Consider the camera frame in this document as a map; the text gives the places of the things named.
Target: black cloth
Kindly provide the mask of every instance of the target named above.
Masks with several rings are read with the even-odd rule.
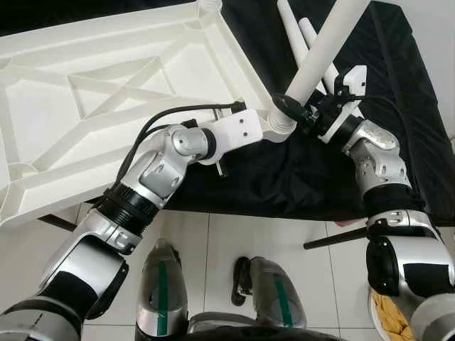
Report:
[[[0,33],[177,4],[179,0],[18,0],[2,4]],[[296,17],[318,31],[333,0],[290,0]],[[275,0],[224,0],[223,16],[271,92],[285,92],[296,64]],[[400,7],[372,3],[335,59],[343,70],[368,66],[367,94],[397,103],[411,131],[414,171],[436,224],[455,222],[455,159],[412,29]],[[381,102],[360,105],[365,117],[406,143],[396,113]],[[365,216],[348,157],[294,133],[282,144],[261,141],[224,157],[230,174],[194,165],[168,208],[267,217],[347,220]]]

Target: green stripe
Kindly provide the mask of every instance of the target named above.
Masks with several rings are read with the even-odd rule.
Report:
[[[159,262],[159,300],[158,300],[158,327],[156,334],[168,334],[168,273],[163,261]]]
[[[287,300],[286,291],[284,290],[283,282],[279,274],[273,274],[273,279],[275,282],[275,287],[277,288],[279,307],[282,310],[283,323],[285,327],[291,328],[292,315],[291,310],[289,309],[289,302]]]

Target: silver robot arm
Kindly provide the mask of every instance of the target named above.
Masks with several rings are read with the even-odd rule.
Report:
[[[101,316],[128,273],[131,254],[195,162],[262,139],[256,112],[243,110],[199,127],[176,124],[146,140],[147,152],[91,209],[45,268],[36,295],[0,315],[0,340],[77,341],[84,320]]]
[[[365,94],[365,83],[366,67],[341,74],[334,96],[316,94],[310,99],[318,109],[314,113],[285,95],[274,95],[274,103],[300,123],[304,134],[319,137],[353,159],[369,217],[370,285],[397,304],[417,340],[452,340],[454,262],[414,195],[396,137],[352,115],[359,103],[353,100]]]

